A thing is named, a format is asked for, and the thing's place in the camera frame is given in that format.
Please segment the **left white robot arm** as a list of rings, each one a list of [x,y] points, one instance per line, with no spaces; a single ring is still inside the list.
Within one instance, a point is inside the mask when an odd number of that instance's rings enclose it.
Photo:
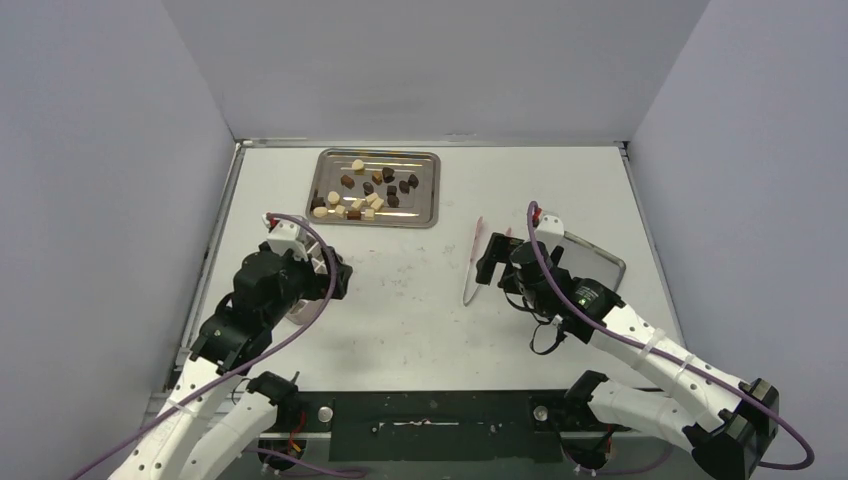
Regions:
[[[351,266],[290,222],[274,225],[246,256],[233,289],[201,325],[182,372],[113,479],[215,479],[257,437],[301,414],[294,381],[271,372],[249,379],[236,406],[213,418],[228,393],[270,347],[274,328],[305,302],[344,298]]]

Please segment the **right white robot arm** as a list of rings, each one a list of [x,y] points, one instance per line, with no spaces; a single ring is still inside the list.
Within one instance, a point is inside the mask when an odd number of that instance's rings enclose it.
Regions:
[[[498,282],[521,309],[553,324],[561,344],[572,337],[603,351],[666,394],[661,400],[596,371],[584,372],[566,393],[566,414],[576,426],[612,423],[660,438],[691,454],[714,479],[748,479],[776,437],[768,416],[779,392],[762,378],[746,381],[722,372],[641,318],[613,290],[573,277],[553,264],[545,246],[501,233],[491,235],[476,264],[475,281]]]

